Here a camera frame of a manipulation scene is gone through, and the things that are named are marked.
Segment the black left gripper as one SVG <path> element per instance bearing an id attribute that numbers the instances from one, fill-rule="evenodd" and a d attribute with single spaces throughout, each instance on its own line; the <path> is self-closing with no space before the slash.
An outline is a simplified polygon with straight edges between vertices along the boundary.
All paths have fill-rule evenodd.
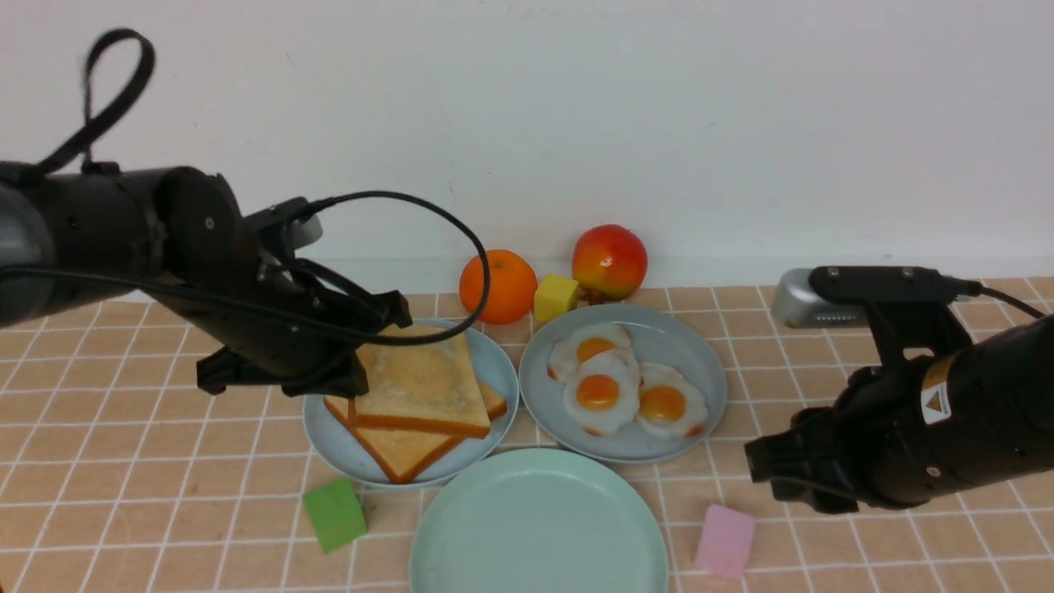
<path id="1" fill-rule="evenodd" d="M 285 222 L 312 217 L 308 199 L 245 214 L 221 176 L 192 169 L 165 174 L 156 199 L 165 228 L 161 281 L 191 292 L 189 299 L 159 294 L 158 300 L 221 345 L 196 363 L 200 390 L 220 395 L 231 387 L 276 386 L 290 397 L 341 398 L 366 393 L 358 345 L 387 345 L 380 333 L 409 327 L 409 305 L 398 292 L 368 292 L 287 248 Z M 312 333 L 309 323 L 355 337 Z"/>

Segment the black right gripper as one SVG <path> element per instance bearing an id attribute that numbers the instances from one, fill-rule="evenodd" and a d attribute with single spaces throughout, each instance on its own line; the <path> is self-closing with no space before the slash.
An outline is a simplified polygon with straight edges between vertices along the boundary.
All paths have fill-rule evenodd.
<path id="1" fill-rule="evenodd" d="M 865 309 L 879 364 L 855 371 L 832 406 L 746 443 L 753 483 L 825 515 L 906 510 L 988 485 L 989 354 L 951 311 L 985 286 L 930 268 L 811 270 L 823 299 Z"/>

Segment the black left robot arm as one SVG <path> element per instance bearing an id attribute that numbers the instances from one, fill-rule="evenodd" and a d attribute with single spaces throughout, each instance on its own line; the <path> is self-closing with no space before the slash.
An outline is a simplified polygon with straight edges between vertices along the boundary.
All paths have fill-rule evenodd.
<path id="1" fill-rule="evenodd" d="M 243 213 L 220 175 L 189 166 L 3 164 L 2 325 L 143 292 L 221 345 L 196 365 L 208 394 L 365 394 L 358 347 L 412 316 L 398 292 L 372 294 L 297 258 L 320 237 L 314 212 L 293 198 Z"/>

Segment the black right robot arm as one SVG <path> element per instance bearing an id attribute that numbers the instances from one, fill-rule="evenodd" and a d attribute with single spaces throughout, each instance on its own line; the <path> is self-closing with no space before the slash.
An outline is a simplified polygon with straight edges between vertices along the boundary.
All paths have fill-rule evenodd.
<path id="1" fill-rule="evenodd" d="M 831 406 L 745 446 L 750 479 L 779 502 L 902 511 L 1052 469 L 1050 315 L 922 266 L 793 269 L 772 314 L 790 328 L 866 327 L 879 356 Z"/>

